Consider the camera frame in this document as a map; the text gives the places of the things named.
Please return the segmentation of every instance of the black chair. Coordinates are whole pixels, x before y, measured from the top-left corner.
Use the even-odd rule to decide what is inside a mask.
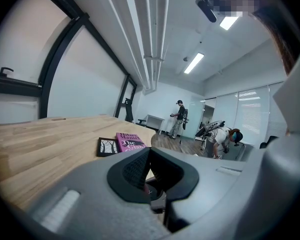
[[[133,120],[134,120],[134,117],[132,115],[132,107],[131,107],[131,99],[128,99],[128,98],[125,98],[125,111],[126,111],[126,118],[125,120],[132,123]],[[139,122],[136,122],[135,124],[138,125],[138,126],[143,126],[143,127],[146,127],[147,125],[142,123],[142,122],[146,122],[147,120],[143,120],[143,119],[138,119]]]
[[[273,140],[275,140],[276,138],[278,138],[278,137],[276,137],[276,136],[270,136],[269,139],[268,139],[268,141],[267,141],[267,143],[262,142],[260,144],[259,149],[265,149],[269,145],[269,143],[272,142]]]

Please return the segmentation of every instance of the backpack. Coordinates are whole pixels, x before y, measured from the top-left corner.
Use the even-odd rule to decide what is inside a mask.
[[[188,109],[184,109],[184,112],[182,113],[182,128],[185,130],[186,129],[186,123],[188,119]]]

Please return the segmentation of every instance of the black window frame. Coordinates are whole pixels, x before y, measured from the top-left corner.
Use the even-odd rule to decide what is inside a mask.
[[[11,7],[15,4],[17,0],[6,1],[7,4],[4,8],[5,14],[9,12]],[[11,95],[22,95],[28,97],[37,97],[39,98],[39,119],[46,118],[48,115],[48,102],[50,96],[50,90],[55,76],[55,72],[59,65],[59,62],[65,53],[67,47],[70,45],[71,40],[74,38],[76,33],[82,26],[90,32],[93,38],[101,45],[101,47],[106,51],[106,53],[111,57],[119,69],[126,75],[126,78],[122,84],[121,93],[117,103],[116,111],[114,114],[116,117],[119,116],[117,110],[123,103],[123,97],[127,88],[126,80],[133,85],[133,91],[131,94],[131,100],[133,100],[137,84],[132,79],[126,68],[120,62],[118,57],[112,51],[110,46],[95,28],[95,26],[89,20],[89,15],[85,13],[77,5],[74,0],[51,0],[59,9],[61,9],[71,21],[67,26],[62,30],[54,44],[52,45],[45,62],[42,66],[41,73],[38,79],[38,83],[32,83],[27,81],[21,81],[5,76],[0,76],[0,93],[2,94],[11,94]]]

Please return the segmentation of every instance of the ceiling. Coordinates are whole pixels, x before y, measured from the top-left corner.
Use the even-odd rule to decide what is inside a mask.
[[[225,30],[220,27],[224,16],[215,13],[217,22],[211,23],[195,1],[169,0],[163,49],[166,54],[160,78],[171,77],[198,84],[270,38],[261,23],[247,13]],[[197,53],[203,53],[204,58],[185,74]],[[188,57],[188,62],[183,61],[184,57]]]
[[[228,31],[224,30],[220,27],[223,16],[216,15],[217,22],[210,23],[195,1],[169,0],[163,48],[165,57],[159,81],[187,86],[202,93],[202,81],[251,52],[270,36],[257,20],[247,14]],[[134,0],[75,2],[89,14],[90,21],[137,84],[144,85],[147,76]],[[185,74],[184,70],[198,52],[203,53],[204,58],[191,73]],[[183,61],[184,57],[188,57],[188,62]]]

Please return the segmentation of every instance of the book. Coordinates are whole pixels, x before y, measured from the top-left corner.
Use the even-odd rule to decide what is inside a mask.
[[[147,147],[144,142],[136,134],[117,132],[119,149],[121,152],[127,152]]]

